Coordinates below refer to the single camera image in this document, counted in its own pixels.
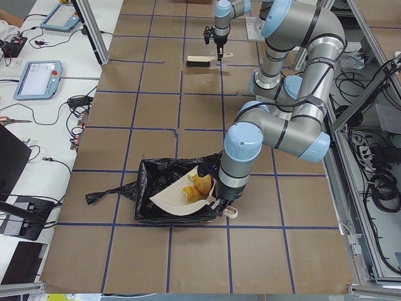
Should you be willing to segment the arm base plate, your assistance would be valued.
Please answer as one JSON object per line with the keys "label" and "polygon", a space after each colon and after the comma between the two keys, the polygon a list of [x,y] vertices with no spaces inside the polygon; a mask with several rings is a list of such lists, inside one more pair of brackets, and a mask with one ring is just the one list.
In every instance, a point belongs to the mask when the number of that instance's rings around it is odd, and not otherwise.
{"label": "arm base plate", "polygon": [[264,42],[265,37],[261,35],[261,30],[265,24],[265,20],[259,17],[246,17],[247,40],[254,42]]}

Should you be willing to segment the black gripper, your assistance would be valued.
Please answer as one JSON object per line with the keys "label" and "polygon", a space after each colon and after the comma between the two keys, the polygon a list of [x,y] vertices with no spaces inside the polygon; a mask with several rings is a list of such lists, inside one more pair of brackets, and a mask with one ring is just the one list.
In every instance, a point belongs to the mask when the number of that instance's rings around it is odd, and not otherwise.
{"label": "black gripper", "polygon": [[217,59],[221,60],[224,57],[224,45],[227,43],[227,35],[219,36],[215,33],[214,42],[217,45]]}
{"label": "black gripper", "polygon": [[229,187],[224,183],[217,181],[216,183],[216,198],[220,199],[211,205],[211,210],[220,210],[226,216],[232,216],[232,209],[229,204],[233,203],[236,199],[240,198],[245,186]]}

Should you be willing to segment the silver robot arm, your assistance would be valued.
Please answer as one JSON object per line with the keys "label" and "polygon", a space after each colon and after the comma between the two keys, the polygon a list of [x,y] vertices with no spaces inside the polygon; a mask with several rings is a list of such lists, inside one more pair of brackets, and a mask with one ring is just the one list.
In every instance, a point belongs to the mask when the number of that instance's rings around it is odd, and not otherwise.
{"label": "silver robot arm", "polygon": [[249,84],[258,99],[242,106],[219,162],[207,166],[219,210],[241,196],[264,145],[310,162],[322,160],[330,146],[322,124],[346,48],[340,21],[326,8],[299,1],[263,1],[259,18],[266,52]]}
{"label": "silver robot arm", "polygon": [[213,37],[218,61],[221,61],[224,56],[224,45],[227,43],[227,37],[231,30],[231,20],[249,13],[250,10],[250,0],[220,0],[216,3]]}

